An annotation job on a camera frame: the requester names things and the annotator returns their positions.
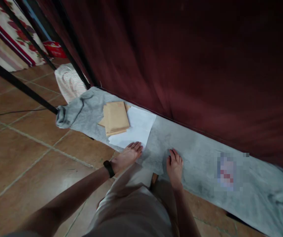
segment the sheet of paper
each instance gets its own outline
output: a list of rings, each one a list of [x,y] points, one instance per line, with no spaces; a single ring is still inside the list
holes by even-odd
[[[131,107],[127,115],[131,127],[124,133],[110,136],[110,144],[125,148],[130,143],[139,141],[145,149],[156,115],[135,107]]]

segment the black metal pole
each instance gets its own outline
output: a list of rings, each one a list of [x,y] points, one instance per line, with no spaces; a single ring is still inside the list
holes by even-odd
[[[32,45],[36,48],[36,50],[39,52],[39,54],[45,59],[45,61],[50,65],[50,67],[53,70],[56,70],[56,67],[54,64],[49,60],[49,58],[46,56],[44,51],[39,47],[39,45],[35,42],[33,37],[29,34],[29,32],[25,29],[25,27],[22,25],[20,20],[16,17],[16,15],[11,11],[11,9],[8,7],[8,5],[4,2],[4,0],[0,0],[0,6],[3,8],[3,10],[9,15],[11,20],[20,28],[20,30],[25,34],[25,36],[28,38],[29,41],[31,41]]]
[[[85,54],[83,53],[83,50],[80,46],[78,37],[77,37],[77,35],[76,35],[76,33],[73,29],[73,26],[72,26],[72,24],[69,20],[68,14],[67,14],[61,0],[52,0],[52,2],[55,5],[55,8],[58,12],[58,15],[60,16],[61,21],[63,22],[63,25],[65,26],[67,33],[69,34],[69,37],[70,37],[73,45],[75,46],[75,49],[76,49],[81,61],[83,62],[91,81],[93,82],[93,86],[98,86],[99,84],[97,83],[94,72],[92,71],[92,68],[91,68],[89,62],[88,62]]]
[[[54,114],[58,113],[58,110],[52,106],[50,103],[48,103],[45,99],[43,99],[39,94],[37,94],[35,91],[30,89],[27,85],[25,85],[23,82],[21,82],[19,79],[17,79],[14,75],[9,73],[7,70],[5,70],[3,67],[0,66],[0,76],[10,82],[12,85],[14,85],[16,88],[18,88],[20,91],[27,94],[29,97],[40,103],[45,108],[49,109]]]
[[[80,79],[83,81],[83,83],[85,84],[87,90],[90,89],[90,83],[88,82],[88,80],[86,79],[86,77],[84,76],[83,72],[81,71],[79,65],[76,63],[75,59],[73,58],[73,56],[70,54],[69,50],[67,49],[65,43],[63,42],[63,40],[60,38],[59,34],[56,32],[56,30],[54,29],[54,27],[52,26],[52,24],[49,22],[49,20],[47,19],[47,17],[45,16],[44,12],[41,10],[40,8],[40,12],[42,13],[44,19],[46,20],[46,24],[49,26],[49,28],[51,29],[51,31],[55,34],[58,43],[61,45],[61,47],[63,48],[63,51],[66,53],[67,58],[70,60],[71,64],[73,65],[74,69],[76,70],[76,72],[78,73]]]

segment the dark red curtain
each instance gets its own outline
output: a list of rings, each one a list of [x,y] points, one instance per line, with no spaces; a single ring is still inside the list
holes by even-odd
[[[62,2],[98,86],[283,167],[283,2]]]

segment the black wristband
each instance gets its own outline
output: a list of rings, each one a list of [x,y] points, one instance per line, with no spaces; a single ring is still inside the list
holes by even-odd
[[[108,172],[110,174],[110,178],[112,178],[115,175],[115,173],[113,171],[111,163],[109,161],[104,161],[103,165],[108,170]]]

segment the finger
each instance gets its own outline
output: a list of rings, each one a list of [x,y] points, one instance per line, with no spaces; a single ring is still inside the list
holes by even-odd
[[[142,152],[142,149],[143,149],[143,146],[140,146],[138,149],[137,149],[137,152]]]
[[[180,155],[178,154],[178,152],[173,148],[172,149],[173,153],[175,154],[175,160],[180,164]]]
[[[173,151],[173,153],[175,154],[175,156],[178,156],[179,154],[178,154],[178,152],[173,148],[172,149],[172,151]]]
[[[138,148],[140,148],[141,144],[142,144],[141,142],[137,143],[137,144],[136,144],[136,146],[134,147],[134,150],[136,150],[136,151],[137,151],[137,150],[138,150]]]
[[[173,153],[172,150],[169,150],[169,151],[170,151],[170,155],[171,155],[171,161],[175,160],[175,154]]]
[[[167,157],[167,168],[171,165],[171,156]]]
[[[142,156],[142,151],[140,153],[137,154],[137,157],[135,160],[137,160],[138,158],[140,158]]]
[[[133,145],[131,146],[132,149],[137,145],[138,142],[134,142]]]

